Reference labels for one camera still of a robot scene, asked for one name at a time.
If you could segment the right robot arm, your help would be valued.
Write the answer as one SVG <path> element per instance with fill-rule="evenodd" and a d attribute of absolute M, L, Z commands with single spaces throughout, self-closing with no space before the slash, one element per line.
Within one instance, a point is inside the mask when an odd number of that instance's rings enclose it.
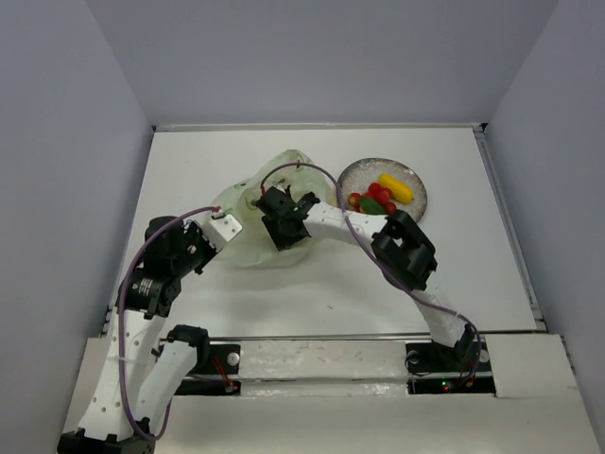
<path fill-rule="evenodd" d="M 333 239 L 359 247 L 392 286 L 409 296 L 426 323 L 430 350 L 420 362 L 460 372 L 468 381 L 478 369 L 482 340 L 468 317 L 446 299 L 429 292 L 427 283 L 437 270 L 436 248 L 414 219 L 396 210 L 389 215 L 366 215 L 336 208 L 312 193 L 294 201 L 271 187 L 255 201 L 261 220 L 277 250 L 304 239 Z"/>

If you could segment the red cherry tomato bunch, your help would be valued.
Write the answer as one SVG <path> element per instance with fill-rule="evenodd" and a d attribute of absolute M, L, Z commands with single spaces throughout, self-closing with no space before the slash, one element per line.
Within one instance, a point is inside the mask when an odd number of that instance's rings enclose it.
<path fill-rule="evenodd" d="M 352 192 L 347 202 L 356 212 L 368 215 L 388 215 L 397 209 L 392 191 L 380 183 L 371 183 L 365 193 Z"/>

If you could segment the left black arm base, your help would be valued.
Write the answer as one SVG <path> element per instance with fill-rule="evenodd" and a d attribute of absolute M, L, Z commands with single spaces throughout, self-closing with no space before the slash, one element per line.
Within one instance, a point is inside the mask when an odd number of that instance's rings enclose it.
<path fill-rule="evenodd" d="M 208 358 L 185 376 L 176 396 L 240 395 L 240 351 L 241 345 L 236 343 L 211 344 Z"/>

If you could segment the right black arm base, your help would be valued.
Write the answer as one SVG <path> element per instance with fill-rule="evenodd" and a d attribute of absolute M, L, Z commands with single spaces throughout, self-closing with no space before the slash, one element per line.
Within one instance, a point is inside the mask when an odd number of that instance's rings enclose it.
<path fill-rule="evenodd" d="M 490 354 L 485 343 L 463 364 L 449 357 L 449 352 L 433 342 L 406 344 L 404 365 L 408 373 L 407 390 L 421 394 L 495 394 Z"/>

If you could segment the yellow fake lemon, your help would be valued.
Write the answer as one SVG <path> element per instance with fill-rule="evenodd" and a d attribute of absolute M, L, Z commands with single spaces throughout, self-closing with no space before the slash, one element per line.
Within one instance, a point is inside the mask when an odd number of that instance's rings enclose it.
<path fill-rule="evenodd" d="M 412 190 L 403 182 L 395 179 L 389 174 L 381 174 L 378 182 L 391 191 L 392 197 L 402 204 L 410 204 L 414 200 Z"/>

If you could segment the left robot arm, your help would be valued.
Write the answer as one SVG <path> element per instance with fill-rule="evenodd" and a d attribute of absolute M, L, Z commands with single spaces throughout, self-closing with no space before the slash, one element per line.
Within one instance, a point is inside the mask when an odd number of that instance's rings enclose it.
<path fill-rule="evenodd" d="M 206 329 L 180 324 L 158 340 L 182 290 L 242 230 L 217 211 L 153 219 L 119 287 L 109 347 L 90 403 L 59 453 L 151 453 L 164 435 L 172 398 L 188 373 L 209 362 Z"/>

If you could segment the green translucent plastic bag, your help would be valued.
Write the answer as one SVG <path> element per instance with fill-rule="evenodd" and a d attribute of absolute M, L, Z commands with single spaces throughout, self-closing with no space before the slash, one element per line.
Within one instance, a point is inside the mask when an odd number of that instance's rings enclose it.
<path fill-rule="evenodd" d="M 278 251 L 261 220 L 262 212 L 252 203 L 260 198 L 261 181 L 267 179 L 266 188 L 287 187 L 295 201 L 312 192 L 321 201 L 335 205 L 335 189 L 319 171 L 307 166 L 289 166 L 275 173 L 270 172 L 286 163 L 310 161 L 303 152 L 287 149 L 259 167 L 254 175 L 228 186 L 215 198 L 213 204 L 232 214 L 243 227 L 243 231 L 220 253 L 220 260 L 240 268 L 271 269 L 291 267 L 308 255 L 315 245 L 311 238 L 306 238 L 284 251 Z"/>

